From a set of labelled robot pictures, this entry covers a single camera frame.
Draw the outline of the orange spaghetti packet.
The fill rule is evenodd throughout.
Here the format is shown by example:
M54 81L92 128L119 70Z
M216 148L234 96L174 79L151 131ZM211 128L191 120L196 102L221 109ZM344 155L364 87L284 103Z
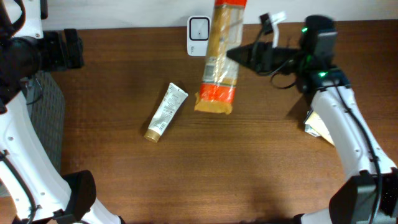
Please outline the orange spaghetti packet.
M195 111L230 114L233 110L239 65L227 57L227 51L241 45L246 4L246 0L215 1Z

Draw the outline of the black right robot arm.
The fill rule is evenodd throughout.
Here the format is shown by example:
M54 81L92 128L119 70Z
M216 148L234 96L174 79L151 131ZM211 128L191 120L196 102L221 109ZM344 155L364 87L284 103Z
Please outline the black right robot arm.
M323 210L292 223L396 223L397 166L382 150L354 98L346 75L333 63L337 31L323 15L306 17L299 47L255 40L227 57L260 76L294 74L310 109L324 122L344 171L345 184Z

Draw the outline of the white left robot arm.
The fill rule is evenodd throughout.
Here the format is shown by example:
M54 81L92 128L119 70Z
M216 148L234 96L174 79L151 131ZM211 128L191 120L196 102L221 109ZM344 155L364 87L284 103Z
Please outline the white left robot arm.
M88 170L60 175L29 118L23 79L39 72L81 68L83 44L75 29L46 32L46 1L18 1L12 21L1 6L1 182L10 193L15 223L115 223L123 219L97 199Z

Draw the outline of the white tube with gold cap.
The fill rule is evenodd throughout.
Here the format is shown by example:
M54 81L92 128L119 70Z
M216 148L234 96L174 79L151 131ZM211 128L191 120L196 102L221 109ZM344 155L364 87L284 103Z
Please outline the white tube with gold cap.
M144 137L151 142L158 142L187 97L188 93L174 83L169 83L168 89L151 119Z

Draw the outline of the yellow white snack bag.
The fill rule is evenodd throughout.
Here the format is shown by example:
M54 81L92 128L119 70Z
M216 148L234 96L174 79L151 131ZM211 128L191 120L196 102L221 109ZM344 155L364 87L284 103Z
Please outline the yellow white snack bag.
M314 112L314 110L309 110L307 112L307 117L305 118L303 123L305 126L305 132L307 134L310 134L316 138L322 137L333 146L335 145L326 125L324 124L320 116L316 112Z

